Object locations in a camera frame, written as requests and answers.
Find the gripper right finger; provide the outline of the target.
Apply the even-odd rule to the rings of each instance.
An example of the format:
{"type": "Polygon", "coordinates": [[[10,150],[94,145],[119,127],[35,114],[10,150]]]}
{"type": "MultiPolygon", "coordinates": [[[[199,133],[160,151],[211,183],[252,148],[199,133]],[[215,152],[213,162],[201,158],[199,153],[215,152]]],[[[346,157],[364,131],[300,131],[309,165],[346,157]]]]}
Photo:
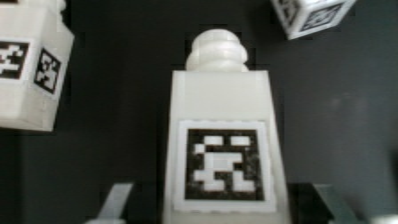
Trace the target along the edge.
{"type": "Polygon", "coordinates": [[[327,207],[330,218],[327,224],[369,224],[355,215],[353,209],[330,184],[316,184],[314,190],[327,207]]]}

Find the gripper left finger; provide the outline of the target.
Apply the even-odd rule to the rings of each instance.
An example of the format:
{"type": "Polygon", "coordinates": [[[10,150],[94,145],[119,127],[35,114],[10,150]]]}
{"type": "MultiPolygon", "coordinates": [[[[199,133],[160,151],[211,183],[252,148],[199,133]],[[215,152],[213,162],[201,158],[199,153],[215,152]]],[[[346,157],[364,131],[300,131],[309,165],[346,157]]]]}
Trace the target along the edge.
{"type": "Polygon", "coordinates": [[[131,189],[131,183],[113,184],[97,216],[83,224],[126,224],[126,220],[121,218],[121,215],[124,211],[131,189]]]}

